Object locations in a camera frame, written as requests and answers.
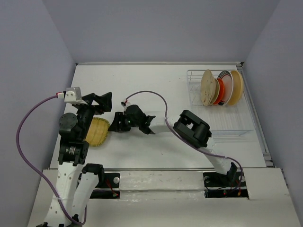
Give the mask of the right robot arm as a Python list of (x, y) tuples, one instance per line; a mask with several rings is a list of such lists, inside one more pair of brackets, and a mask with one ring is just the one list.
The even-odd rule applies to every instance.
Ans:
[(146, 115), (137, 105), (129, 105), (116, 112), (109, 131), (128, 132), (138, 128), (146, 135), (172, 132), (190, 147), (204, 154), (213, 165), (222, 185), (235, 183), (237, 166), (233, 159), (221, 152), (210, 131), (210, 126), (189, 110), (184, 110), (176, 122), (159, 115)]

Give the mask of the small cream plate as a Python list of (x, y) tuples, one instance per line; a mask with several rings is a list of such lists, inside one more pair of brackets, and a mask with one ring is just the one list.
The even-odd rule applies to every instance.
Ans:
[(220, 91), (220, 85), (219, 85), (218, 80), (215, 79), (215, 93), (214, 93), (214, 96), (211, 100), (211, 105), (213, 105), (216, 102), (216, 100), (218, 98), (218, 95), (219, 95), (219, 91)]

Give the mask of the orange plate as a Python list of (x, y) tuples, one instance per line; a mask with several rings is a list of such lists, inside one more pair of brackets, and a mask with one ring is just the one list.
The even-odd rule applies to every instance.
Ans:
[(218, 83), (219, 83), (219, 94), (218, 94), (218, 97), (217, 97), (217, 104), (219, 104), (219, 102), (222, 100), (223, 96), (224, 96), (224, 92), (225, 92), (225, 85), (224, 85), (224, 82), (222, 81), (222, 79), (217, 79)]

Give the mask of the plain tan plate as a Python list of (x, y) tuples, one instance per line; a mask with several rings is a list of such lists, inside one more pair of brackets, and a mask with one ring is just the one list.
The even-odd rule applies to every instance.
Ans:
[(235, 105), (242, 97), (244, 91), (244, 80), (242, 75), (236, 70), (232, 70), (231, 75), (233, 78), (233, 92), (228, 105)]

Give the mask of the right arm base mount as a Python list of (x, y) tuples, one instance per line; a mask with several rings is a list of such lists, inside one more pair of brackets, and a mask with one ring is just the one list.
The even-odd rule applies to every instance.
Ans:
[(216, 172), (204, 172), (205, 197), (210, 198), (249, 198), (245, 176), (237, 172), (233, 182)]

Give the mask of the yellow woven pattern plate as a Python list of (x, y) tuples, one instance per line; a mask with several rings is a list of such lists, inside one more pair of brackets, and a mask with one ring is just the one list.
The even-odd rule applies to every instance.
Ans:
[(89, 127), (85, 141), (90, 147), (98, 147), (102, 145), (109, 134), (109, 121), (104, 118), (94, 117)]

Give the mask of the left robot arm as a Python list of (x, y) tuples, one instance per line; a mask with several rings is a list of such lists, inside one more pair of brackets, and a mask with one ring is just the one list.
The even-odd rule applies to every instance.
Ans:
[(87, 204), (95, 187), (105, 181), (101, 164), (86, 164), (89, 143), (85, 140), (94, 115), (112, 110), (112, 92), (82, 96), (78, 87), (57, 94), (77, 108), (59, 119), (61, 136), (55, 192), (41, 226), (80, 227), (86, 221)]

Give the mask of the green rimmed white plate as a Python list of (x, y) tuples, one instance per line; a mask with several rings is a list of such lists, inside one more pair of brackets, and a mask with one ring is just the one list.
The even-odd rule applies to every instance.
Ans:
[(230, 101), (233, 93), (233, 77), (232, 74), (227, 71), (223, 70), (217, 77), (217, 79), (221, 79), (224, 84), (224, 93), (223, 97), (219, 101), (218, 105), (226, 105)]

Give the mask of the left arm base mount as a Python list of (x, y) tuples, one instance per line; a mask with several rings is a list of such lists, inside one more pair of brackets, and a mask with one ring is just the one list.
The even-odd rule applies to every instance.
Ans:
[(104, 181), (99, 182), (93, 190), (90, 199), (119, 199), (120, 173), (105, 172)]

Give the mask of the beige bird pattern plate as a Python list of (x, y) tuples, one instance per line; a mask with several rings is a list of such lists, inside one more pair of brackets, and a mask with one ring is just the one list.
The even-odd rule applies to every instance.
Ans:
[(215, 78), (210, 70), (203, 73), (200, 84), (200, 97), (202, 104), (208, 106), (215, 94)]

